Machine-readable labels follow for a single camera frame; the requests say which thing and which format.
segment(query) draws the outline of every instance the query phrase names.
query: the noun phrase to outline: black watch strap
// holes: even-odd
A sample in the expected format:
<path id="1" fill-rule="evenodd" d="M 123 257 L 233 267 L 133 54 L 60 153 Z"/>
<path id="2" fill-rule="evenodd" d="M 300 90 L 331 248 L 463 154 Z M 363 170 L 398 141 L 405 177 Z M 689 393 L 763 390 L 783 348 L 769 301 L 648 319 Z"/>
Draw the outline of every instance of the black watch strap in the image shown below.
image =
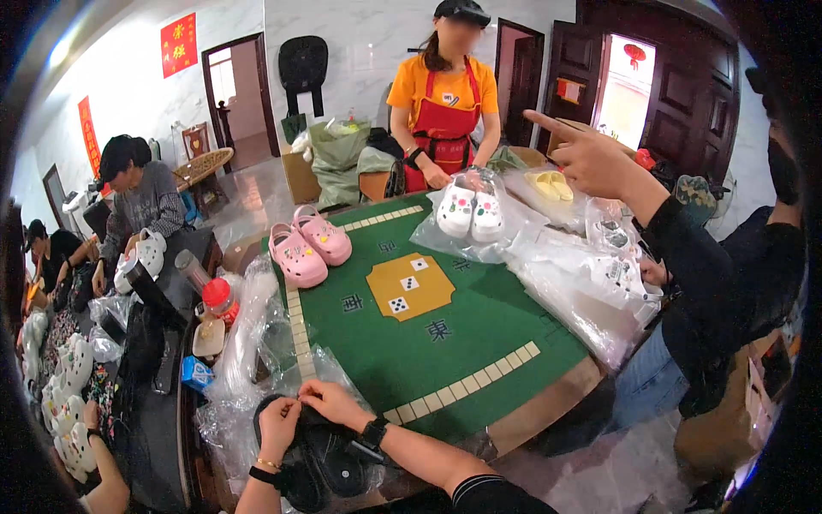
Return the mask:
<path id="1" fill-rule="evenodd" d="M 411 154 L 405 158 L 405 163 L 409 166 L 409 168 L 419 170 L 419 166 L 415 161 L 417 160 L 417 157 L 419 157 L 419 155 L 422 153 L 423 149 L 418 148 L 417 150 L 411 152 Z"/>
<path id="2" fill-rule="evenodd" d="M 281 470 L 279 473 L 269 473 L 266 470 L 261 470 L 256 466 L 252 466 L 250 470 L 248 470 L 248 474 L 254 478 L 258 479 L 261 482 L 265 482 L 266 484 L 271 484 L 274 486 L 274 489 L 277 489 L 282 494 L 286 494 L 286 484 L 287 479 L 284 475 L 285 469 Z"/>
<path id="3" fill-rule="evenodd" d="M 91 438 L 91 436 L 97 436 L 103 442 L 105 442 L 105 439 L 103 438 L 103 433 L 101 433 L 97 428 L 87 428 L 86 432 L 87 432 L 88 438 Z"/>
<path id="4" fill-rule="evenodd" d="M 386 436 L 386 425 L 389 423 L 388 419 L 382 416 L 369 421 L 363 430 L 363 441 L 373 450 L 379 451 L 382 438 Z"/>

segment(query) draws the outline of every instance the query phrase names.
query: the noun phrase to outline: pink clog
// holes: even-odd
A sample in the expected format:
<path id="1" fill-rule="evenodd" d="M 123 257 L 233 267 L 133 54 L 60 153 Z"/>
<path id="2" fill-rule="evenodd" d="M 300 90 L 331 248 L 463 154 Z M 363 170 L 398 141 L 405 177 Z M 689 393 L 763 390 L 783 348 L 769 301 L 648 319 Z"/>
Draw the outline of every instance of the pink clog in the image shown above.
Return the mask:
<path id="1" fill-rule="evenodd" d="M 290 225 L 278 223 L 271 227 L 268 250 L 286 281 L 298 288 L 314 287 L 328 277 L 328 267 L 319 252 Z"/>
<path id="2" fill-rule="evenodd" d="M 304 209 L 311 214 L 300 215 Z M 312 245 L 329 266 L 340 266 L 351 257 L 349 236 L 324 220 L 312 206 L 300 206 L 294 212 L 293 227 Z"/>

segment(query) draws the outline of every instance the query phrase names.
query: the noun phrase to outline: tissue box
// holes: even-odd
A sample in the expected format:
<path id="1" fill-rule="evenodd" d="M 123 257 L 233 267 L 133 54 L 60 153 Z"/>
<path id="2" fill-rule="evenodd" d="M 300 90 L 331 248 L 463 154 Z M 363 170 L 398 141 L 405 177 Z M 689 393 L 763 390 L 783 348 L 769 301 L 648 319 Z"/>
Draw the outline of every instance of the tissue box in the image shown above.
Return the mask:
<path id="1" fill-rule="evenodd" d="M 200 362 L 194 355 L 189 355 L 182 360 L 182 383 L 197 392 L 203 389 L 214 380 L 214 372 L 211 368 Z"/>

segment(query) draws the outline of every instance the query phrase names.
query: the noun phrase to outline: red lantern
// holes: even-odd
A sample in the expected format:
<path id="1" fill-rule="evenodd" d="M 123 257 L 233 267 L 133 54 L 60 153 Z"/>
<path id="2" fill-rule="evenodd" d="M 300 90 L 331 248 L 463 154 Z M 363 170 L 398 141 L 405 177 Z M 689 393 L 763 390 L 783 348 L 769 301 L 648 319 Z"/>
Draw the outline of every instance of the red lantern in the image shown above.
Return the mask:
<path id="1" fill-rule="evenodd" d="M 645 51 L 635 44 L 627 44 L 625 45 L 625 53 L 630 57 L 630 65 L 634 68 L 634 71 L 639 70 L 639 61 L 645 60 Z"/>

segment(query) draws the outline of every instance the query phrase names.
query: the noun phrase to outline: gold bracelet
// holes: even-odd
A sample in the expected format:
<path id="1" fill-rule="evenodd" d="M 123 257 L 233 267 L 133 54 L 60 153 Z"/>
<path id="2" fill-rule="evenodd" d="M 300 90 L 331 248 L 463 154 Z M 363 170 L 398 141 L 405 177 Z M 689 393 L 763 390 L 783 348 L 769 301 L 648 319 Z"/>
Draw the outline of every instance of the gold bracelet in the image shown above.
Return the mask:
<path id="1" fill-rule="evenodd" d="M 257 463 L 262 465 L 267 465 L 270 468 L 274 468 L 277 471 L 280 471 L 279 464 L 275 464 L 274 462 L 263 461 L 261 458 L 257 458 Z"/>

